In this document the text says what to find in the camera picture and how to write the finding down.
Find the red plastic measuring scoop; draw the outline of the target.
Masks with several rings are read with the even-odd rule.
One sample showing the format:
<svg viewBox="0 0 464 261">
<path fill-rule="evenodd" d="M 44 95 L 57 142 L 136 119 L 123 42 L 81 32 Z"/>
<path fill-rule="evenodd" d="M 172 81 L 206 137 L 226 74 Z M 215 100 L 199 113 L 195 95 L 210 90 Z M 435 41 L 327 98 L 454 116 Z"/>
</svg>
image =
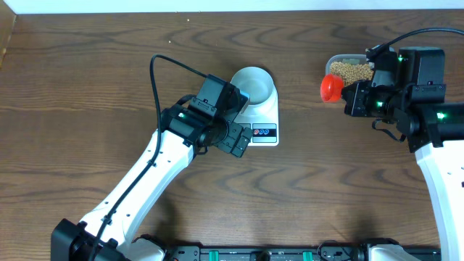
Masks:
<svg viewBox="0 0 464 261">
<path fill-rule="evenodd" d="M 320 96 L 324 103 L 337 102 L 341 98 L 344 81 L 338 75 L 327 74 L 320 85 Z"/>
</svg>

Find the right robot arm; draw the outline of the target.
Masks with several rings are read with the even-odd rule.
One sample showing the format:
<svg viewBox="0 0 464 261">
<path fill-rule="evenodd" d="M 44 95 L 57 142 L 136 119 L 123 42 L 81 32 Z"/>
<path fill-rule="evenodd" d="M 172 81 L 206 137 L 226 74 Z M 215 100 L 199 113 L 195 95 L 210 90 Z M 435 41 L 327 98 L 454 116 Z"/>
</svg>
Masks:
<svg viewBox="0 0 464 261">
<path fill-rule="evenodd" d="M 341 90 L 344 112 L 393 124 L 423 173 L 443 260 L 463 259 L 463 103 L 445 101 L 444 51 L 377 46 L 366 51 L 371 80 Z"/>
</svg>

